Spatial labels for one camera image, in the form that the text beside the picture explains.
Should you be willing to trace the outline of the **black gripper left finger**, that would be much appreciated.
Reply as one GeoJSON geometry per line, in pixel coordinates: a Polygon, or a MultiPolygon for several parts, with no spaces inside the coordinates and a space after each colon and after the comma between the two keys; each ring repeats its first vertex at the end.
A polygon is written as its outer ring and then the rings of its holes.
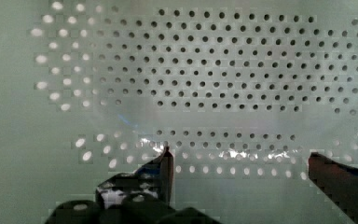
{"type": "Polygon", "coordinates": [[[173,155],[165,146],[160,155],[132,173],[119,173],[96,187],[95,201],[102,208],[120,205],[132,194],[151,195],[164,203],[172,196],[173,155]]]}

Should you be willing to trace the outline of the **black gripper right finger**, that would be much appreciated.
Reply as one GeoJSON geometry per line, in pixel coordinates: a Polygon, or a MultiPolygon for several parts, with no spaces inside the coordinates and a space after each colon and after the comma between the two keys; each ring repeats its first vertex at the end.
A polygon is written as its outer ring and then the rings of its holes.
{"type": "Polygon", "coordinates": [[[309,179],[358,224],[358,168],[312,152],[308,159],[309,179]]]}

